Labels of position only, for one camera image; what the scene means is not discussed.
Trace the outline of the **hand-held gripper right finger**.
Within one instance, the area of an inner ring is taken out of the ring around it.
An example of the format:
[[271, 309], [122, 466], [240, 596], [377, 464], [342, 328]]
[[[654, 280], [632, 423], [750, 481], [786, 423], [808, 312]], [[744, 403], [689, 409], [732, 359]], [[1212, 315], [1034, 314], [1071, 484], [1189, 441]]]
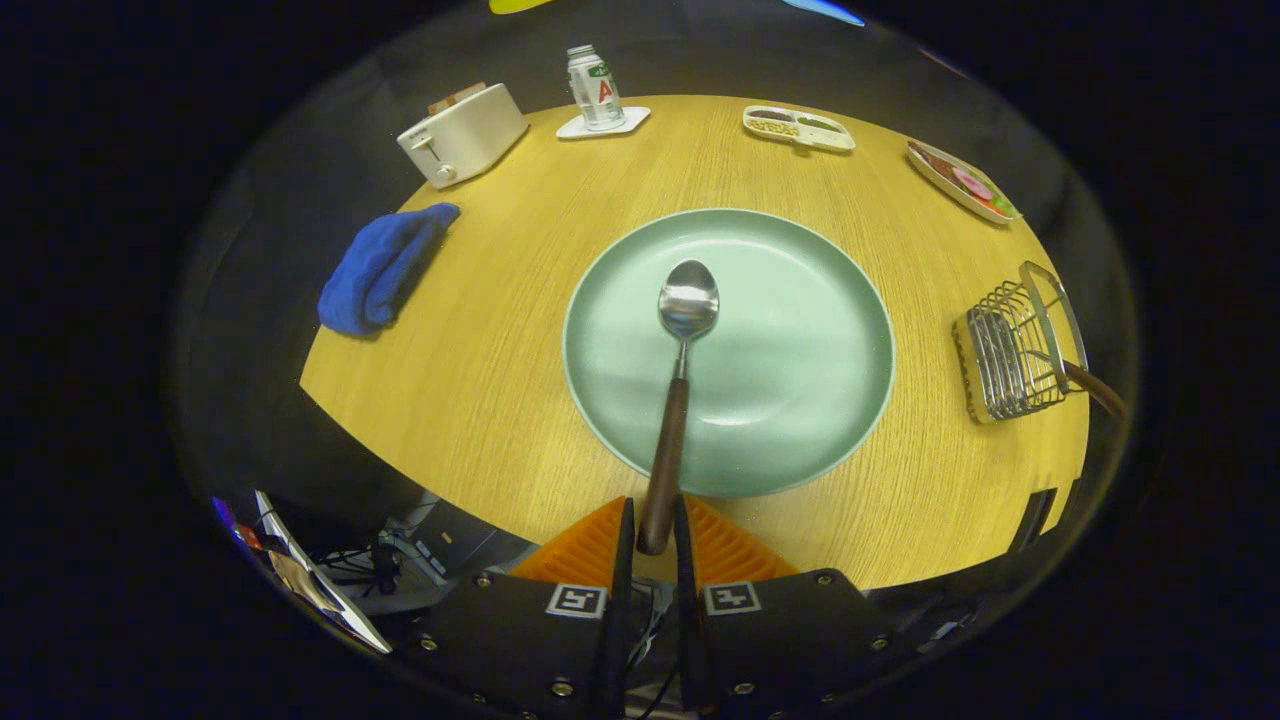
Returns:
[[897, 629], [841, 571], [698, 585], [687, 500], [673, 521], [684, 710], [817, 719], [878, 673]]

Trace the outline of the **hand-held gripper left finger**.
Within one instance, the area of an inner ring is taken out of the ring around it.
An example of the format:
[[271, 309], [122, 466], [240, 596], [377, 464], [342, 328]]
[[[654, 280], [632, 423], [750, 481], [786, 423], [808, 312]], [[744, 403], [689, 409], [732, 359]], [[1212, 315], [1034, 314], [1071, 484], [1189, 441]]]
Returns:
[[411, 624], [411, 665], [507, 719], [622, 717], [634, 539], [618, 497], [511, 571], [465, 578]]

